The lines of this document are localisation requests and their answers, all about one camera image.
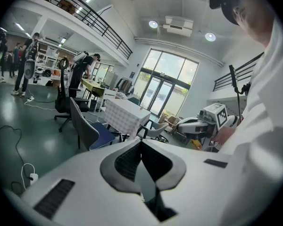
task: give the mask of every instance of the white table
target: white table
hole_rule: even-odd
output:
[[[129,134],[129,140],[134,139],[140,125],[150,118],[151,112],[129,100],[107,99],[105,121],[122,134]]]

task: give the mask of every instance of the black metal railing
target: black metal railing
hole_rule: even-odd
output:
[[[263,55],[263,53],[259,54],[258,56],[254,57],[250,61],[246,62],[244,65],[240,66],[236,69],[237,74],[237,81],[242,81],[249,79],[253,72],[254,66],[256,65],[258,59]],[[226,75],[220,77],[219,79],[215,80],[215,86],[213,91],[224,89],[226,87],[232,86],[232,77],[231,73],[227,73]]]
[[[127,59],[132,51],[122,40],[122,38],[100,17],[91,7],[82,0],[45,0],[48,1],[71,15],[75,16],[83,23],[88,25],[103,38],[110,42]]]

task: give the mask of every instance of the shoe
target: shoe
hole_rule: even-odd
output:
[[[17,95],[19,95],[19,91],[18,91],[18,90],[13,90],[13,91],[11,92],[11,94],[12,94],[13,96],[17,96]]]

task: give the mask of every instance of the hand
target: hand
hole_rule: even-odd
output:
[[[216,141],[220,145],[223,145],[234,132],[234,128],[224,126],[220,129],[220,131],[218,131],[218,134],[214,138],[212,138],[212,141]]]

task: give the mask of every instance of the air conditioner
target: air conditioner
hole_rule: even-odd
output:
[[[163,28],[167,32],[176,33],[182,36],[190,37],[192,34],[193,21],[176,16],[166,16],[166,24]]]

